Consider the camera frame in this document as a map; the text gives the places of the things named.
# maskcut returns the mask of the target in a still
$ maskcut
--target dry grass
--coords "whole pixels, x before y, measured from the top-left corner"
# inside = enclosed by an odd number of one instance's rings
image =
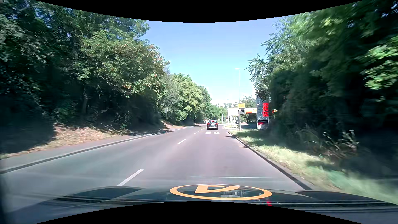
[[[105,126],[105,128],[101,130],[94,127],[75,128],[75,127],[66,126],[64,124],[55,123],[54,124],[55,135],[53,139],[47,141],[46,143],[36,145],[21,152],[0,154],[0,159],[5,159],[11,156],[17,156],[26,153],[32,153],[40,150],[57,148],[60,146],[75,145],[88,141],[102,140],[126,134],[131,135],[131,134],[139,134],[150,131],[158,131],[159,129],[166,128],[166,121],[162,121],[162,123],[163,124],[161,126],[159,125],[136,126],[134,127],[134,130],[116,130],[111,126]],[[169,123],[169,128],[179,128],[179,127],[183,126],[175,126]]]
[[[392,185],[364,178],[358,173],[325,169],[324,166],[333,166],[328,159],[270,145],[269,140],[261,137],[258,131],[232,130],[230,132],[254,150],[262,152],[291,170],[292,173],[300,175],[323,190],[345,192],[398,204],[398,188]]]

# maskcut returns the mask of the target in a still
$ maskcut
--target dark car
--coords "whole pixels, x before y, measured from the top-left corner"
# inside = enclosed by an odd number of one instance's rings
[[[216,130],[218,130],[219,129],[219,123],[216,121],[216,120],[210,120],[208,123],[207,123],[207,129],[209,130],[209,129],[216,129]]]

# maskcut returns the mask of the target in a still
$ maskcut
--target road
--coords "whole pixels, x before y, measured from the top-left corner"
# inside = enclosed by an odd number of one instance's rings
[[[223,126],[194,126],[70,155],[2,174],[7,211],[39,203],[23,195],[67,195],[107,186],[232,184],[303,190]]]

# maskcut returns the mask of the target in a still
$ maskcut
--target orange circle logo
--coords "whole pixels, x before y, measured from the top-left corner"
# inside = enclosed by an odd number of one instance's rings
[[[190,187],[190,186],[197,186],[196,191],[193,195],[185,194],[185,193],[178,191],[178,189],[180,189],[180,188]],[[233,192],[238,189],[240,189],[240,192],[242,192],[242,188],[258,190],[258,191],[262,192],[262,194],[257,195],[257,196],[249,196],[249,197],[243,197],[243,195],[241,195],[242,197],[233,197],[233,198],[223,198],[223,197],[212,197],[212,196],[199,195],[199,194],[205,194],[205,193],[209,194],[209,193],[215,193],[215,192]],[[260,198],[266,198],[266,197],[269,197],[272,195],[271,192],[261,189],[261,188],[257,188],[257,187],[248,187],[248,186],[240,186],[240,185],[207,185],[207,184],[206,185],[184,185],[184,186],[174,187],[174,188],[170,189],[170,192],[175,195],[179,195],[179,196],[183,196],[183,197],[197,198],[197,199],[210,199],[210,200],[255,200],[255,199],[260,199]]]

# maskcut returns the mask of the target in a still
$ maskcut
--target sidewalk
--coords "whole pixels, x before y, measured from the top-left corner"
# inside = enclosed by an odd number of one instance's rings
[[[169,128],[169,131],[172,130],[177,130],[181,128],[187,128],[187,127],[177,127],[177,128]],[[40,151],[32,151],[29,153],[9,157],[6,159],[0,160],[0,173],[6,173],[10,172],[13,170],[21,169],[24,167],[28,167],[31,165],[43,163],[46,161],[62,158],[68,155],[73,155],[76,153],[84,152],[84,151],[89,151],[92,149],[108,146],[108,145],[113,145],[116,143],[124,142],[124,141],[129,141],[137,138],[142,138],[145,136],[150,136],[150,135],[157,135],[157,134],[162,134],[166,133],[166,129],[160,129],[158,131],[151,131],[151,132],[144,132],[144,133],[139,133],[135,134],[133,136],[117,136],[117,137],[112,137],[112,138],[107,138],[107,139],[102,139],[102,140],[97,140],[97,141],[88,141],[76,145],[68,145],[68,146],[61,146],[57,148],[52,148],[52,149],[46,149],[46,150],[40,150]]]

